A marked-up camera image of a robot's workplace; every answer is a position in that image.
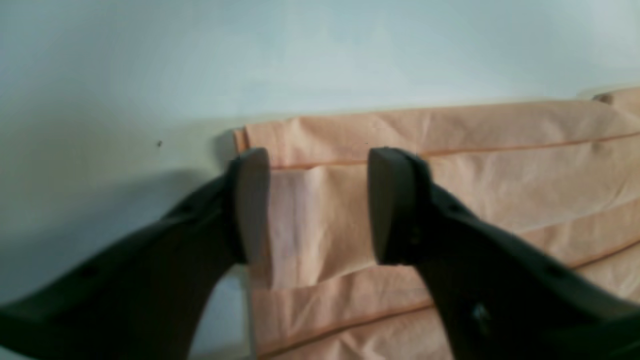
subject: fabric fold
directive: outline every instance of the fabric fold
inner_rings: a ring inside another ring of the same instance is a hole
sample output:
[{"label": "fabric fold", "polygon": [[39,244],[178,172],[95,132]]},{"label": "fabric fold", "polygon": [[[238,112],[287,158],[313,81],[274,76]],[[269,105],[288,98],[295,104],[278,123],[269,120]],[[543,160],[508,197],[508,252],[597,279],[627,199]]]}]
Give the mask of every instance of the fabric fold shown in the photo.
[{"label": "fabric fold", "polygon": [[260,358],[450,359],[415,270],[375,266],[371,147],[429,161],[481,218],[640,300],[640,89],[596,101],[298,117],[247,126],[271,156],[267,271],[252,266]]}]

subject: folded fabric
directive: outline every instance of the folded fabric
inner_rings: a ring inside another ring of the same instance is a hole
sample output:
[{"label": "folded fabric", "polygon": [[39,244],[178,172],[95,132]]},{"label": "folded fabric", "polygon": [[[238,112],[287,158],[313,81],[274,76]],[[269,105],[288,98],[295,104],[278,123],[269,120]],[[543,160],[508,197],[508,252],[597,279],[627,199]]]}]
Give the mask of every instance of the folded fabric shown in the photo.
[{"label": "folded fabric", "polygon": [[599,101],[300,117],[248,126],[274,169],[266,265],[252,267],[264,358],[450,358],[424,284],[374,266],[369,148],[402,147],[481,218],[640,300],[640,90]]}]

